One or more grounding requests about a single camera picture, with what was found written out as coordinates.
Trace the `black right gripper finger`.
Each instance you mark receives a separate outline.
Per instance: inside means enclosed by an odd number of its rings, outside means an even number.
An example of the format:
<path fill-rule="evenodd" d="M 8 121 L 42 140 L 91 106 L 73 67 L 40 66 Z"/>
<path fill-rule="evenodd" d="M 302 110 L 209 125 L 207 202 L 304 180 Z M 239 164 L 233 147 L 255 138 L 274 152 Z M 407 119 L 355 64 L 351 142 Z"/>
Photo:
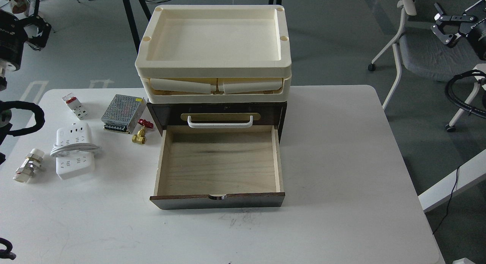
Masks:
<path fill-rule="evenodd" d="M 439 3 L 434 3 L 434 7 L 437 10 L 437 14 L 434 19 L 436 25 L 459 25 L 460 23 L 471 23 L 477 20 L 476 16 L 463 13 L 462 15 L 446 15 L 444 9 Z"/>

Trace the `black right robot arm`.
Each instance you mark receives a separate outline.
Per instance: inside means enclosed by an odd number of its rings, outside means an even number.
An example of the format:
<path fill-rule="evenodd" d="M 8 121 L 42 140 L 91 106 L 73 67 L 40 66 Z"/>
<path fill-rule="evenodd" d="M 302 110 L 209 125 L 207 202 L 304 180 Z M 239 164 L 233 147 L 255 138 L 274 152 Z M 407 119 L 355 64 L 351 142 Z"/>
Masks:
<path fill-rule="evenodd" d="M 446 46 L 452 48 L 461 37 L 465 37 L 480 60 L 485 60 L 486 15 L 485 0 L 479 0 L 461 15 L 447 15 L 439 3 L 434 3 L 437 14 L 431 31 Z M 456 26 L 458 32 L 446 34 L 445 26 Z"/>

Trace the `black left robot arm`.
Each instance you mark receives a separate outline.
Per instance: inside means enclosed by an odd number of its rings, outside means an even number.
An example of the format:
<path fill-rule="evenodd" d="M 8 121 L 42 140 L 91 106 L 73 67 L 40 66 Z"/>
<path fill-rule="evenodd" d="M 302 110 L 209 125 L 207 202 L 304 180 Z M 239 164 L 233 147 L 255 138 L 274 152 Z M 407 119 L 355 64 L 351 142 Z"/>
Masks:
<path fill-rule="evenodd" d="M 38 33 L 28 37 L 25 27 L 34 25 Z M 27 43 L 33 50 L 45 48 L 52 26 L 37 14 L 19 19 L 12 13 L 1 10 L 0 13 L 0 65 L 1 91 L 7 87 L 6 72 L 21 68 L 23 48 Z"/>

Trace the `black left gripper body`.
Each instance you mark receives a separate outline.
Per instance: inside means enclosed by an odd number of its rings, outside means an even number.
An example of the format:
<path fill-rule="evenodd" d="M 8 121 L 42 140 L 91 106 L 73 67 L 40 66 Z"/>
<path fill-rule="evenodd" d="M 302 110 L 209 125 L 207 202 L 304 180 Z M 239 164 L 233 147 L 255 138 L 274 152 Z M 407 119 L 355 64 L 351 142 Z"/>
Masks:
<path fill-rule="evenodd" d="M 50 37 L 52 25 L 38 14 L 33 14 L 23 19 L 23 27 L 27 30 L 27 44 L 35 51 L 41 51 L 46 47 Z"/>

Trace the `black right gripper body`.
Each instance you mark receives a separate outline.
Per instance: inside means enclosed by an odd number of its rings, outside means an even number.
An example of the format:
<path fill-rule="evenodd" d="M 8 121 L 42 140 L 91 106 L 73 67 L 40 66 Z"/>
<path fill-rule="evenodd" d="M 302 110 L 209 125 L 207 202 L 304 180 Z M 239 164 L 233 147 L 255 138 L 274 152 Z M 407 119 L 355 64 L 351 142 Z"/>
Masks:
<path fill-rule="evenodd" d="M 485 48 L 485 0 L 479 0 L 463 13 L 467 13 L 477 17 L 477 20 L 471 23 L 460 23 L 459 25 L 451 25 L 458 27 L 458 32 L 455 34 L 444 33 L 444 27 L 447 25 L 432 25 L 431 30 L 434 35 L 446 46 L 452 48 L 456 45 L 458 40 L 464 36 L 472 48 Z"/>

